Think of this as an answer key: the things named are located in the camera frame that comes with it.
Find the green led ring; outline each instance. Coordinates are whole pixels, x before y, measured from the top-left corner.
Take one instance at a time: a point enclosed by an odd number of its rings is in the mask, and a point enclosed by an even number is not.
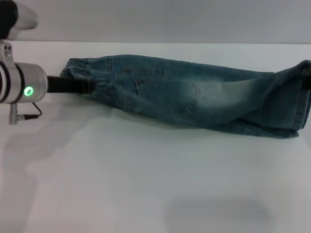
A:
[[[34,89],[31,86],[28,86],[24,89],[25,96],[31,96],[34,93]]]

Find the blue denim jeans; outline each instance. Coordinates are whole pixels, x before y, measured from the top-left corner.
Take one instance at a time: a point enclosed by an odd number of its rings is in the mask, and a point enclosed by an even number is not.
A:
[[[72,58],[61,77],[92,79],[89,98],[175,125],[297,137],[311,103],[311,61],[255,72],[136,55]]]

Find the black stripe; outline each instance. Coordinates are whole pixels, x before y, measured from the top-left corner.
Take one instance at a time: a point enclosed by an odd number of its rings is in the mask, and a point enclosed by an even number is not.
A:
[[[4,70],[5,73],[5,77],[6,77],[6,89],[5,89],[5,93],[3,98],[0,100],[0,103],[2,103],[3,101],[6,100],[6,98],[8,97],[9,93],[10,93],[10,89],[11,89],[11,77],[10,77],[10,73],[9,70],[7,69],[7,67],[5,66],[5,64],[0,61],[0,66],[2,67],[2,69]]]
[[[21,70],[21,68],[19,67],[18,64],[15,63],[15,66],[16,66],[16,68],[17,68],[17,70],[19,72],[19,76],[20,76],[20,91],[19,91],[19,95],[16,98],[16,100],[13,101],[12,103],[17,103],[20,100],[20,98],[23,96],[23,91],[25,89],[25,76],[24,76],[24,73],[23,73],[23,71]]]

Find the white wall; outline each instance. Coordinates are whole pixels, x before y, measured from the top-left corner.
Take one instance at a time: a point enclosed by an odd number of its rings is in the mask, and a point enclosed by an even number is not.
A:
[[[311,43],[310,0],[19,0],[40,16],[22,40]]]
[[[279,71],[310,45],[15,42],[57,75],[70,57],[141,54]],[[311,124],[276,140],[178,129],[71,95],[8,125],[0,106],[2,233],[309,233]],[[31,104],[20,113],[33,113]]]

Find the black cable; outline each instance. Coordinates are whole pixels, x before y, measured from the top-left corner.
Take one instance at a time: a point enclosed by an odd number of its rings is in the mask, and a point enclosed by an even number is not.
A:
[[[39,117],[39,116],[42,116],[43,113],[42,113],[41,109],[38,107],[38,105],[36,105],[34,102],[32,102],[32,103],[33,103],[34,107],[35,107],[35,108],[39,111],[39,113],[40,113],[40,114],[38,115],[38,117]]]

